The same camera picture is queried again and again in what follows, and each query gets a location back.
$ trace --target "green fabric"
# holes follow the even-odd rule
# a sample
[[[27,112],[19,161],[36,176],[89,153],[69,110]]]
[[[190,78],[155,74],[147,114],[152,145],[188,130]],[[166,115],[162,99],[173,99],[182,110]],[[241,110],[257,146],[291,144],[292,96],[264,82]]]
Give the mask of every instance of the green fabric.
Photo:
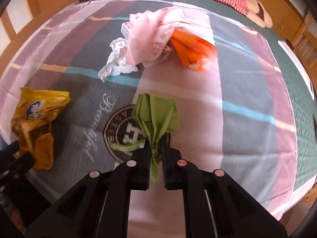
[[[134,151],[137,149],[144,148],[144,144],[145,144],[145,140],[140,140],[135,143],[126,144],[126,145],[110,143],[110,142],[108,143],[109,147],[111,147],[112,149],[117,151],[123,151],[123,152]]]
[[[317,144],[313,125],[313,116],[317,119],[316,99],[310,93],[296,66],[277,43],[283,40],[275,31],[260,28],[231,7],[214,0],[165,0],[183,2],[205,8],[219,15],[235,19],[242,24],[251,26],[261,33],[268,41],[272,52],[281,69],[292,102],[297,132],[298,161],[295,187],[296,190],[317,174]]]
[[[151,180],[156,182],[159,172],[155,158],[158,154],[159,142],[164,133],[175,132],[179,129],[175,101],[167,97],[140,94],[132,115],[150,142]]]

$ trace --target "circular emblem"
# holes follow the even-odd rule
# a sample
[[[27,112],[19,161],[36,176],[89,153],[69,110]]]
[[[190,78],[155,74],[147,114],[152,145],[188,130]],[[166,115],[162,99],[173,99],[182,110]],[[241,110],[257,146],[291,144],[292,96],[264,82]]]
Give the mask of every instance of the circular emblem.
[[[109,142],[125,145],[144,140],[146,137],[133,119],[133,108],[134,105],[130,105],[115,112],[109,118],[103,131],[103,138],[109,153],[120,163],[131,160],[133,152],[114,150],[109,146]]]

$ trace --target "green cloth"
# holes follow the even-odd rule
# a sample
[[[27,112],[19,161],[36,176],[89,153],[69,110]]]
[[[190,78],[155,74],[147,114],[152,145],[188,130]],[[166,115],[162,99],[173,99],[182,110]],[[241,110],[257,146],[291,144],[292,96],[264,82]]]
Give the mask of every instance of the green cloth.
[[[164,133],[179,129],[175,101],[167,97],[140,94],[132,115],[150,142],[152,149],[150,173],[152,181],[156,182],[159,172],[155,158],[158,155],[159,142]]]

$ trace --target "stuffed toy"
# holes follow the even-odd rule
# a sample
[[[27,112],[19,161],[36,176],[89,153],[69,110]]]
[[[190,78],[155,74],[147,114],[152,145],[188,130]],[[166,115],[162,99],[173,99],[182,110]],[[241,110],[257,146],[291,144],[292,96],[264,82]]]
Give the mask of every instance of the stuffed toy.
[[[272,28],[273,22],[259,0],[216,0],[231,6],[261,28]]]

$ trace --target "yellow snack bag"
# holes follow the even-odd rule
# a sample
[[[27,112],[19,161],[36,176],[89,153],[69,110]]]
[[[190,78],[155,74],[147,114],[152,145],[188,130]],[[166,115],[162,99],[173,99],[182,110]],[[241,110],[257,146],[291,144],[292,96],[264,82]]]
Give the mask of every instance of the yellow snack bag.
[[[69,103],[69,92],[21,88],[22,94],[11,120],[12,131],[18,135],[22,155],[31,152],[37,169],[53,165],[53,135],[51,121]]]

